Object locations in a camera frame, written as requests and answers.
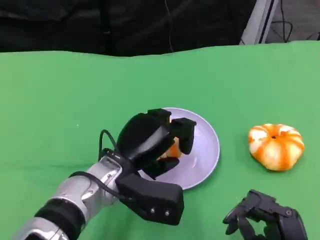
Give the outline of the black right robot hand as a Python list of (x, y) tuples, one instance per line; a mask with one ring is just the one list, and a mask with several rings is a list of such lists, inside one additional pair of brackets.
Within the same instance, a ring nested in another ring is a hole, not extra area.
[[(249, 219), (265, 222), (264, 234), (256, 234)], [(307, 232), (299, 212), (282, 206), (272, 196), (251, 189), (223, 219), (225, 234), (237, 230), (245, 240), (307, 240)]]

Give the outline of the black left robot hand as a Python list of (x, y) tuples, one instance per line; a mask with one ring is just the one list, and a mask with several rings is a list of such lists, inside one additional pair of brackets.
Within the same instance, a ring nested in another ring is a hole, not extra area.
[(153, 180), (172, 170), (182, 155), (191, 153), (196, 121), (171, 118), (163, 108), (150, 109), (133, 116), (121, 130), (117, 151)]

